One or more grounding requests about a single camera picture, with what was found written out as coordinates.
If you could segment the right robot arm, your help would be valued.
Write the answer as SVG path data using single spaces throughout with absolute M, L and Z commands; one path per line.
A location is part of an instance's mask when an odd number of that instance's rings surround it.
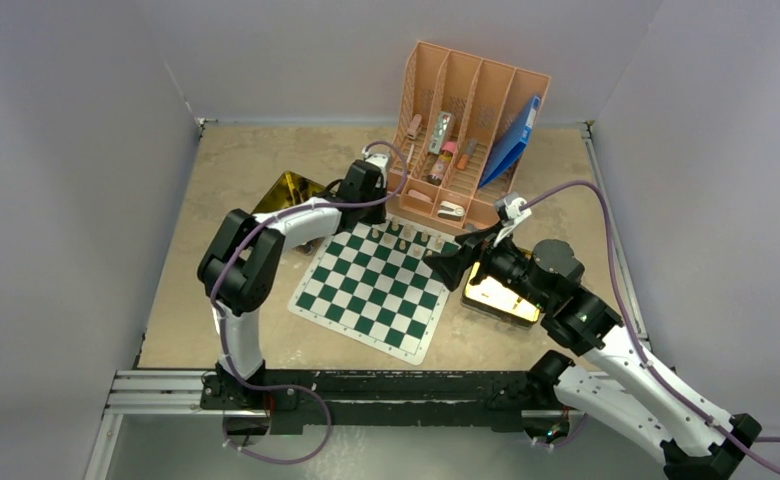
M 761 425 L 706 400 L 632 340 L 622 317 L 582 286 L 584 266 L 568 243 L 546 239 L 525 253 L 510 237 L 498 240 L 498 229 L 459 235 L 458 250 L 423 261 L 450 290 L 470 267 L 473 282 L 497 281 L 540 310 L 541 326 L 558 345 L 607 376 L 600 381 L 549 350 L 527 374 L 530 399 L 584 411 L 641 447 L 669 479 L 730 478 Z

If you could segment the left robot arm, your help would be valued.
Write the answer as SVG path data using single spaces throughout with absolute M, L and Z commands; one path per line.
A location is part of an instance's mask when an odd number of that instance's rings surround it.
M 229 212 L 204 254 L 197 277 L 211 301 L 221 353 L 218 390 L 238 408 L 263 399 L 265 362 L 259 313 L 275 280 L 282 253 L 316 239 L 386 219 L 389 158 L 370 154 L 318 195 L 271 213 Z

